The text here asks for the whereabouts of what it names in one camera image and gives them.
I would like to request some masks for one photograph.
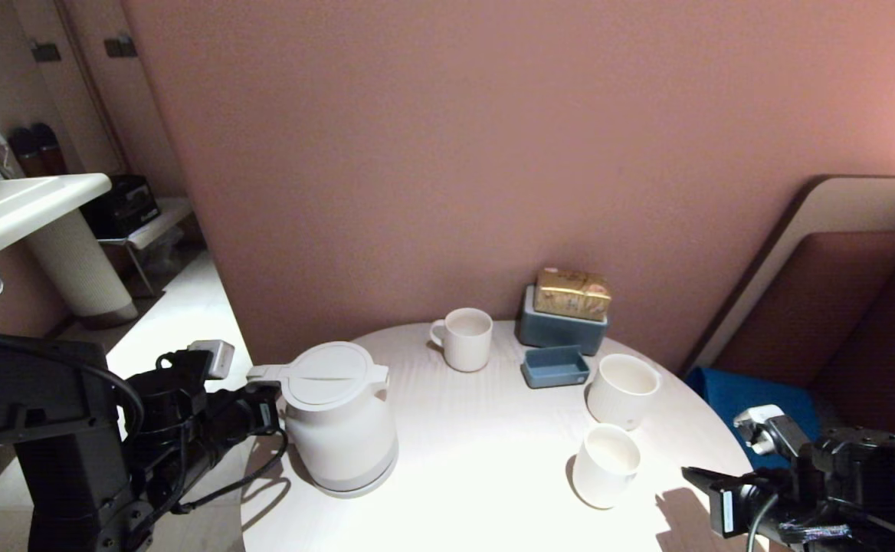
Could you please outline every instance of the blue container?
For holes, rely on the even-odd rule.
[[[527,350],[526,360],[522,363],[526,385],[533,389],[579,385],[587,381],[590,374],[591,368],[576,345]]]
[[[531,347],[580,346],[580,353],[594,356],[608,332],[608,315],[601,322],[583,318],[560,317],[536,312],[533,297],[536,286],[527,286],[522,301],[522,315],[516,335],[519,342]]]

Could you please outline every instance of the kettle lid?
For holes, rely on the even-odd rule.
[[[287,390],[307,405],[328,405],[361,389],[373,360],[355,343],[323,343],[305,350],[281,375]]]

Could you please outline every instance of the white sink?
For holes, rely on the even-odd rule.
[[[0,251],[109,189],[102,174],[0,179]]]

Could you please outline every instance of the sink pedestal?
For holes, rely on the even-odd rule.
[[[66,304],[89,329],[119,326],[138,317],[121,279],[76,209],[26,238]]]

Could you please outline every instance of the white cup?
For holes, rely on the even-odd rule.
[[[601,359],[587,408],[598,422],[631,431],[654,404],[661,386],[662,374],[646,361],[631,354],[609,354]]]
[[[641,451],[627,431],[610,423],[588,430],[573,462],[573,488],[585,503],[611,508],[621,500],[641,464]]]
[[[492,317],[476,308],[452,310],[431,324],[431,341],[444,349],[444,360],[455,370],[462,373],[482,370],[489,363]]]

